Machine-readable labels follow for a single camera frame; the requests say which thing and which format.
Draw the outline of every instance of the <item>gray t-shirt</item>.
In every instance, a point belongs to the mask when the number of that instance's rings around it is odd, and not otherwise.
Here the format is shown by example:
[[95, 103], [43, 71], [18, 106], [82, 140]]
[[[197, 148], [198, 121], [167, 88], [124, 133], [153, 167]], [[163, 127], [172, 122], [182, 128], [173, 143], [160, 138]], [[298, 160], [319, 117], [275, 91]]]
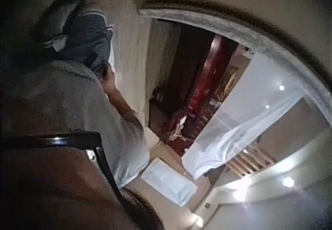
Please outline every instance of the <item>gray t-shirt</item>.
[[148, 163], [149, 150], [140, 122], [121, 116], [94, 73], [80, 63], [53, 61], [23, 72], [5, 88], [2, 98], [5, 135], [99, 132], [119, 187]]

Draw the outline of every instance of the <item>beige wall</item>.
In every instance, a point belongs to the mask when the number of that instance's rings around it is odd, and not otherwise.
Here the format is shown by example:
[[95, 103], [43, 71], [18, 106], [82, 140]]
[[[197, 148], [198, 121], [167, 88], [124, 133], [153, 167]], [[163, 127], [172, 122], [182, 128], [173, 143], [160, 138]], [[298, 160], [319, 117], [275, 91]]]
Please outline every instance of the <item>beige wall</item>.
[[258, 146], [280, 161], [314, 139], [328, 127], [316, 105], [301, 99], [261, 135]]
[[131, 0], [112, 0], [106, 16], [108, 24], [115, 26], [116, 85], [144, 124], [145, 65], [151, 19], [139, 17]]
[[[163, 143], [159, 143], [151, 150], [151, 160], [158, 157], [174, 170], [192, 180], [190, 175], [188, 175], [184, 170], [181, 163], [179, 163], [179, 159], [174, 158], [177, 154], [174, 155], [174, 153], [171, 153], [170, 151], [173, 151], [170, 147], [165, 146]], [[174, 204], [166, 197], [159, 194], [159, 192], [150, 187], [140, 177], [134, 179], [129, 184], [129, 187], [137, 190], [145, 198], [147, 198], [162, 218], [166, 230], [178, 230], [186, 229], [195, 223], [196, 217], [192, 214], [192, 212], [211, 186], [208, 178], [206, 177], [201, 177], [197, 181], [194, 181], [194, 183], [198, 187], [197, 192], [183, 207]]]

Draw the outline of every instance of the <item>sheer curtain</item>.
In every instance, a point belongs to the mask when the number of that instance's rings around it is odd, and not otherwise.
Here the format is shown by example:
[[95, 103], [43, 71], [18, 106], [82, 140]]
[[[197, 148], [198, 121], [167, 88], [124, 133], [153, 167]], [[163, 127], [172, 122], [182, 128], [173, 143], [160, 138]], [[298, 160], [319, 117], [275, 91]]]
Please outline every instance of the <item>sheer curtain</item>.
[[211, 168], [226, 163], [304, 94], [290, 74], [256, 53], [230, 95], [183, 155], [185, 169], [198, 179]]

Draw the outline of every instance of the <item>wall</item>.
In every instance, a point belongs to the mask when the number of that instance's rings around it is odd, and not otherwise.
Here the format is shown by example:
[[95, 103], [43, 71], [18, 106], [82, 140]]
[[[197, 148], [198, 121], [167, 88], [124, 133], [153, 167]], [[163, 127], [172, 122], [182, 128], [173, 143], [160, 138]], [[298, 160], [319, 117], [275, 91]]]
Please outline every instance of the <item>wall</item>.
[[112, 0], [106, 12], [115, 25], [113, 47], [116, 85], [145, 123], [145, 65], [151, 19], [139, 17], [131, 0]]
[[330, 177], [276, 199], [248, 205], [221, 205], [204, 229], [325, 229], [328, 207], [331, 210], [331, 191]]
[[261, 135], [258, 146], [280, 161], [293, 154], [329, 127], [316, 105], [301, 99]]
[[146, 122], [153, 90], [170, 77], [180, 32], [179, 25], [152, 19], [146, 59]]
[[[174, 158], [178, 155], [176, 153], [171, 153], [170, 151], [173, 151], [170, 147], [165, 146], [163, 143], [159, 143], [151, 150], [150, 158], [151, 160], [156, 157], [162, 159], [177, 172], [190, 179], [190, 176], [186, 173], [181, 163], [179, 163], [179, 160]], [[150, 187], [140, 177], [134, 179], [129, 184], [129, 187], [138, 191], [151, 203], [162, 218], [166, 230], [180, 230], [186, 229], [195, 223], [196, 217], [192, 214], [192, 212], [197, 207], [201, 199], [206, 195], [211, 186], [208, 178], [206, 177], [201, 177], [194, 183], [197, 185], [198, 190], [190, 201], [183, 207], [174, 204], [166, 197], [159, 194], [159, 192]]]

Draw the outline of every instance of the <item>man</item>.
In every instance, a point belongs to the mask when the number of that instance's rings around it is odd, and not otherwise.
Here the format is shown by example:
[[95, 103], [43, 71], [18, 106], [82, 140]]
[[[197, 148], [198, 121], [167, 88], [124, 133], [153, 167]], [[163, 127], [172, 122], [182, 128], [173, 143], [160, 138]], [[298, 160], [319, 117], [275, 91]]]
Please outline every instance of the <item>man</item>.
[[[82, 2], [66, 36], [49, 42], [53, 60], [18, 68], [2, 91], [1, 127], [2, 137], [99, 132], [121, 188], [147, 165], [149, 150], [107, 63], [106, 7], [107, 0]], [[138, 195], [123, 191], [128, 202], [121, 204], [95, 166], [71, 147], [3, 152], [3, 222], [12, 228], [163, 229]]]

